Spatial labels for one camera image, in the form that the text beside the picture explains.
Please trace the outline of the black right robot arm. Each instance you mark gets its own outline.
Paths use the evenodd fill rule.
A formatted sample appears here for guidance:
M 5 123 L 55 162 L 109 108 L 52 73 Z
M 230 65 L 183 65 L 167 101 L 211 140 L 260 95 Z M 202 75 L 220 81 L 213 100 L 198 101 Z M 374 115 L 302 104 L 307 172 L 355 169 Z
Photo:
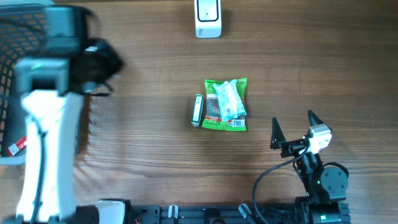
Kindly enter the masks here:
M 271 149 L 281 157 L 292 157 L 293 167 L 303 183 L 306 196 L 295 199 L 300 223 L 350 223 L 346 189 L 349 172 L 337 162 L 322 162 L 320 151 L 328 147 L 332 129 L 313 111 L 308 111 L 310 127 L 302 138 L 287 141 L 277 118 L 272 119 Z

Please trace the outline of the grey plastic mesh basket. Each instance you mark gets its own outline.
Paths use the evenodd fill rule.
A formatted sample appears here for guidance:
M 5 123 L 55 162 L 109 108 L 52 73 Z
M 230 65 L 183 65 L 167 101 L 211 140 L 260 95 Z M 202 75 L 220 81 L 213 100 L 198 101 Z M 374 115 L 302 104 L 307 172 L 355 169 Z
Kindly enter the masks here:
M 67 37 L 60 33 L 71 29 L 73 38 L 88 41 L 87 17 L 90 11 L 80 6 L 59 5 L 52 1 L 1 2 L 1 164 L 20 165 L 25 154 L 11 158 L 7 148 L 25 135 L 25 112 L 21 107 L 13 68 L 29 51 L 48 47 L 51 53 Z

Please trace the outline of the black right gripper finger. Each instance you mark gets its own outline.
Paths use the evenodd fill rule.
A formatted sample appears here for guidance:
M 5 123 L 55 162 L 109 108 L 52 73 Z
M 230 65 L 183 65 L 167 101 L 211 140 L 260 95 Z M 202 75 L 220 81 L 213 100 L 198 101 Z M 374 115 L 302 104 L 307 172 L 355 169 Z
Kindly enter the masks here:
M 308 120 L 310 126 L 325 124 L 312 110 L 308 110 Z
M 287 141 L 276 117 L 272 118 L 271 149 L 281 149 L 285 147 Z

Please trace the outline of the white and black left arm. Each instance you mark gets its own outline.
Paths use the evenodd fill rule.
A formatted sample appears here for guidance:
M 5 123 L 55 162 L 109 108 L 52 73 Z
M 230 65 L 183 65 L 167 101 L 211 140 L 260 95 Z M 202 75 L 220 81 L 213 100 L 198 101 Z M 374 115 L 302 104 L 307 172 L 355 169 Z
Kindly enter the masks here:
M 91 11 L 79 6 L 1 6 L 1 21 L 17 26 L 19 13 L 43 13 L 45 41 L 13 68 L 25 111 L 25 177 L 16 213 L 4 223 L 127 223 L 129 202 L 102 199 L 79 205 L 73 163 L 84 100 L 95 96 L 124 63 L 102 38 L 89 35 Z

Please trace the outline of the green snack bag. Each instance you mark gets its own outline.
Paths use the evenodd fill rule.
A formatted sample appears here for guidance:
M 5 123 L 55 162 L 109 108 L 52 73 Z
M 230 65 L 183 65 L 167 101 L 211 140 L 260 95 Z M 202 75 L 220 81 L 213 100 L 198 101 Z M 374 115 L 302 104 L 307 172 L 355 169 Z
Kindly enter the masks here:
M 220 85 L 222 81 L 205 80 L 206 90 L 206 115 L 202 122 L 202 127 L 219 131 L 246 131 L 246 116 L 241 115 L 238 118 L 222 121 L 218 96 L 214 84 Z

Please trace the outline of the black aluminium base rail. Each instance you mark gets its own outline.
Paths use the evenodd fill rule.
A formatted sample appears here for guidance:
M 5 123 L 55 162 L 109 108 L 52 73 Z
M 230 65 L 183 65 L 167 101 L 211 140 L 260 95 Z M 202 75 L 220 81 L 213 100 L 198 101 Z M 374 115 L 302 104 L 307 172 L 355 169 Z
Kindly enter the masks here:
M 132 224 L 212 224 L 212 223 L 319 223 L 350 224 L 346 203 L 329 204 L 266 204 L 257 210 L 246 203 L 232 206 L 133 205 L 128 209 L 126 223 Z

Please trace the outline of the teal white tissue pack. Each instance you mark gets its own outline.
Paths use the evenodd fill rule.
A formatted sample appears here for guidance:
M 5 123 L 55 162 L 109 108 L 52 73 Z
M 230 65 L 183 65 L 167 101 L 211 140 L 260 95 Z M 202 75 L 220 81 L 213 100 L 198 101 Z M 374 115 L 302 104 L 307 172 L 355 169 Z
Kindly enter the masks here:
M 237 80 L 225 81 L 222 84 L 213 84 L 218 98 L 222 121 L 239 118 L 247 115 L 243 101 L 237 89 Z

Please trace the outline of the red stick sachet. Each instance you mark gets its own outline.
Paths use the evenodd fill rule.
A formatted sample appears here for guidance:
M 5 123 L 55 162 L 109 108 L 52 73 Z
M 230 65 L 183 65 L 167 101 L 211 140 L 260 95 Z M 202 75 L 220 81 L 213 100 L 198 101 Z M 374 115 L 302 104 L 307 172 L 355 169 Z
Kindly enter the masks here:
M 24 136 L 20 140 L 16 141 L 14 144 L 10 145 L 7 149 L 9 157 L 14 157 L 16 154 L 24 150 L 27 146 L 27 137 Z

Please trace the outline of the white barcode scanner box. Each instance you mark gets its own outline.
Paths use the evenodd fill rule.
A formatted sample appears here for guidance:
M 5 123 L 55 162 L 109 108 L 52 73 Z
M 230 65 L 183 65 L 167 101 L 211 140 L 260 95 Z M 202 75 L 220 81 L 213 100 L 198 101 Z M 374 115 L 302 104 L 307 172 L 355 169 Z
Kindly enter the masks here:
M 221 1 L 194 0 L 195 34 L 199 39 L 213 39 L 221 36 Z

